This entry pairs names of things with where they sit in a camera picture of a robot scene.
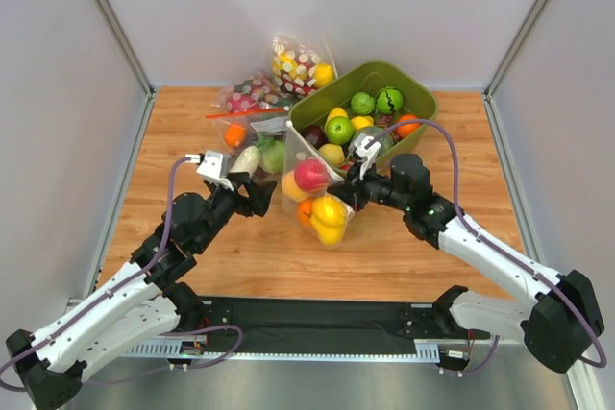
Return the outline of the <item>clear zip bag with fruit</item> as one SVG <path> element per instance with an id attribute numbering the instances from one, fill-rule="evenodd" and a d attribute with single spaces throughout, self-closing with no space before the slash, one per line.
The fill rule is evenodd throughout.
<path id="1" fill-rule="evenodd" d="M 283 209 L 322 246 L 338 246 L 354 217 L 352 208 L 328 191 L 342 177 L 291 121 L 286 122 L 281 180 Z"/>

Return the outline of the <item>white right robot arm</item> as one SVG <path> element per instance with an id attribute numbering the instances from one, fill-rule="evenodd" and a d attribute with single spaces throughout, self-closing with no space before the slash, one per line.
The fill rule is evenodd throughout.
<path id="1" fill-rule="evenodd" d="M 414 237 L 474 267 L 509 295 L 501 300 L 462 287 L 449 290 L 448 312 L 459 327 L 519 342 L 560 374 L 578 361 L 589 363 L 589 349 L 598 354 L 592 366 L 605 367 L 603 317 L 590 279 L 577 270 L 563 274 L 544 266 L 481 229 L 434 191 L 418 156 L 394 157 L 388 176 L 358 163 L 328 191 L 355 211 L 374 203 L 402 212 Z"/>

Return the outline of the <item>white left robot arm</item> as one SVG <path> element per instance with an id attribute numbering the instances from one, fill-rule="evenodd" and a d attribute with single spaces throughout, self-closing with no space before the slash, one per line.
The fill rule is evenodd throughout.
<path id="1" fill-rule="evenodd" d="M 230 219 L 262 217 L 276 188 L 245 172 L 208 176 L 209 196 L 170 195 L 162 224 L 115 275 L 55 322 L 6 340 L 8 367 L 37 409 L 59 409 L 103 367 L 156 336 L 214 330 L 199 296 L 182 281 Z"/>

